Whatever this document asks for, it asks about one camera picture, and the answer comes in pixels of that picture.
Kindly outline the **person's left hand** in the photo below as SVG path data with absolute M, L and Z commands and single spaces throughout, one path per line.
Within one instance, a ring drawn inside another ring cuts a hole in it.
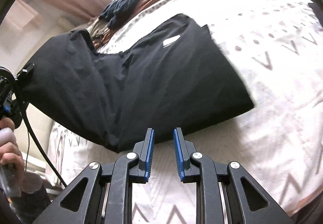
M 16 169 L 16 178 L 22 180 L 24 161 L 16 143 L 14 122 L 7 117 L 1 119 L 1 165 L 13 164 Z

